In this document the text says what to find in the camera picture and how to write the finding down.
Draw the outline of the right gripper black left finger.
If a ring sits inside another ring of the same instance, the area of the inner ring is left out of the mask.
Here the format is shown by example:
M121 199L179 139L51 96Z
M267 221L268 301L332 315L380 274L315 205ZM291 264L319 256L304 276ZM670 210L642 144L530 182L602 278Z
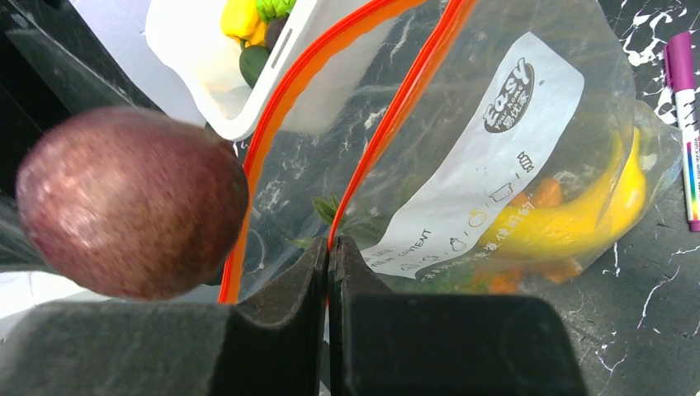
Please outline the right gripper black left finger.
M4 395L316 395L327 240L240 304L51 302L1 350Z

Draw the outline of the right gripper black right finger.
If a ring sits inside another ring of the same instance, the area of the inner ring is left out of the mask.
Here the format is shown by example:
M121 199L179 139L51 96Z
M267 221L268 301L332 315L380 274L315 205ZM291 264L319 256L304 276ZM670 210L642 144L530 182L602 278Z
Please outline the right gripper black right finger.
M334 395L585 395L559 314L514 295L401 294L349 237L329 257Z

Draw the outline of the toy pineapple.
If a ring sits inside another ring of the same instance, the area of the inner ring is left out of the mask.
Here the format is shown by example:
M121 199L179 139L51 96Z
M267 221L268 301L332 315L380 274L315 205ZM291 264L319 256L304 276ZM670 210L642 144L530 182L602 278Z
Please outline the toy pineapple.
M532 194L521 193L513 200L515 205L533 203L543 208L556 208L563 204L564 190L554 177L545 177ZM311 206L319 217L331 225L337 213L339 199L331 194L328 199L320 196L311 199ZM475 253L472 258L461 258L437 266L437 274L429 278L428 273L412 281L405 278L384 276L391 287L424 293L466 292L477 294L517 294L521 290L523 277L541 276L555 284L564 283L578 276L584 268L575 257L557 260L525 260L522 254L484 256Z

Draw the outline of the clear zip bag orange zipper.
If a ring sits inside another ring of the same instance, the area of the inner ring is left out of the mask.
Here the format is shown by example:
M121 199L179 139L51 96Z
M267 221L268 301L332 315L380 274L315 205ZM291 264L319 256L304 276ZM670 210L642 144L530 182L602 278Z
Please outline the clear zip bag orange zipper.
M676 178L680 131L636 99L595 1L450 1L419 51L399 57L406 72L359 84L322 134L282 129L332 57L409 7L369 2L278 83L244 162L251 205L220 302L247 298L318 235L353 238L381 279L418 281L475 253L496 256L478 241L515 196L554 177L563 203L576 199L612 160L615 135L628 157L635 127L647 192L634 225ZM328 225L311 199L331 194L339 206Z

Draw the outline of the yellow banana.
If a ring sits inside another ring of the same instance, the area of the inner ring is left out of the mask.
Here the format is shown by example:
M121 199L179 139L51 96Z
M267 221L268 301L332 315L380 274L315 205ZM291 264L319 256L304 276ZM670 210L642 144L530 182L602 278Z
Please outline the yellow banana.
M635 127L631 151L623 158L622 140L615 135L607 168L572 201L552 204L562 194L560 183L552 178L532 198L515 196L480 237L481 252L555 260L609 247L634 225L646 203L641 138Z

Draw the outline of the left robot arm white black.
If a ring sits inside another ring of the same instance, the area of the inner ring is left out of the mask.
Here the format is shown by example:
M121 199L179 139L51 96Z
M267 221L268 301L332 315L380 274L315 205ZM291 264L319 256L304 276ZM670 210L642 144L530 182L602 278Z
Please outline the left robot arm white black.
M41 135L99 106L156 109L69 1L1 3L1 270L49 271L21 231L18 166Z

